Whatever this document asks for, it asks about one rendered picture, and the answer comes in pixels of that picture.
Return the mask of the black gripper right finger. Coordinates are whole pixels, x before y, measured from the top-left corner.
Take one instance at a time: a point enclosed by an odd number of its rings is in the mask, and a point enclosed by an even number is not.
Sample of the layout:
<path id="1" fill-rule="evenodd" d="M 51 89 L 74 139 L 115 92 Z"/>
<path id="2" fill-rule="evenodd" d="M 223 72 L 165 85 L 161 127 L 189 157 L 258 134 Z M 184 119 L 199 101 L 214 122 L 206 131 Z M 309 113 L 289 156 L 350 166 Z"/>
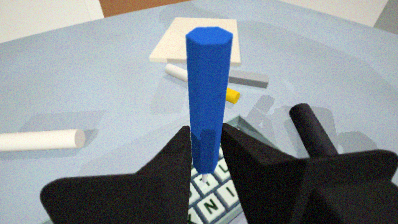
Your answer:
<path id="1" fill-rule="evenodd" d="M 298 159 L 227 123 L 220 142 L 247 224 L 300 224 L 316 188 L 391 180 L 398 168 L 398 155 L 382 149 Z"/>

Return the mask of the keyboard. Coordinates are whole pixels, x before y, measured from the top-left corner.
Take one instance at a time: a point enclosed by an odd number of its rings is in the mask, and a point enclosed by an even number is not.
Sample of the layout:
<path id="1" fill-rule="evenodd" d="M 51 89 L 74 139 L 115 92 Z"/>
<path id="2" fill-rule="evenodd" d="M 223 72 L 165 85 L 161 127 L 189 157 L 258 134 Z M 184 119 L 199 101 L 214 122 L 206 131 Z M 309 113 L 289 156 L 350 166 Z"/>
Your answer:
<path id="1" fill-rule="evenodd" d="M 241 114 L 223 123 L 285 152 Z M 187 224 L 229 224 L 242 212 L 220 142 L 217 167 L 213 173 L 207 174 L 207 179 L 203 178 L 192 165 Z"/>

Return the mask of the blue tapered rod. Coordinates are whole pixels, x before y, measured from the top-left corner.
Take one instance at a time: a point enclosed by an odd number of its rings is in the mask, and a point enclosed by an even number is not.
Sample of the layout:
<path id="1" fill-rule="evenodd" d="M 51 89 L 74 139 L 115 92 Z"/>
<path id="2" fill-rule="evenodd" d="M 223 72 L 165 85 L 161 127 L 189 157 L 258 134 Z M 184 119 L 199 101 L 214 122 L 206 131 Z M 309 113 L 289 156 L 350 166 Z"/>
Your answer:
<path id="1" fill-rule="evenodd" d="M 185 35 L 192 165 L 207 179 L 218 164 L 233 34 L 195 27 Z"/>

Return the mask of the grey rectangular bar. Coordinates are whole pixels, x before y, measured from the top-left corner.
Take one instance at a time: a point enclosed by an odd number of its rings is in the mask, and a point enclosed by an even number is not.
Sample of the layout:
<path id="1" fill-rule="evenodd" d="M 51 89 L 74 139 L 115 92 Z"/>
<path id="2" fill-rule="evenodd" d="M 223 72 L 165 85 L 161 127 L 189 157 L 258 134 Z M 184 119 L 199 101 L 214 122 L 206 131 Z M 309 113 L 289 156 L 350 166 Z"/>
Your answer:
<path id="1" fill-rule="evenodd" d="M 266 88 L 268 84 L 268 75 L 231 69 L 228 83 Z"/>

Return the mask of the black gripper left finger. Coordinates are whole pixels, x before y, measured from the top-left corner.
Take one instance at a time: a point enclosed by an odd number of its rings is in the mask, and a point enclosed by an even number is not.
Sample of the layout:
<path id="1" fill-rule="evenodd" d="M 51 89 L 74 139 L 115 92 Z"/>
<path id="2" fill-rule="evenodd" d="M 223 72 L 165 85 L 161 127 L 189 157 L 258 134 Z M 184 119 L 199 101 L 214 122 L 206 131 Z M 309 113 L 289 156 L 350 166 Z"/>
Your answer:
<path id="1" fill-rule="evenodd" d="M 53 224 L 187 224 L 192 168 L 183 126 L 136 173 L 58 178 L 40 191 Z"/>

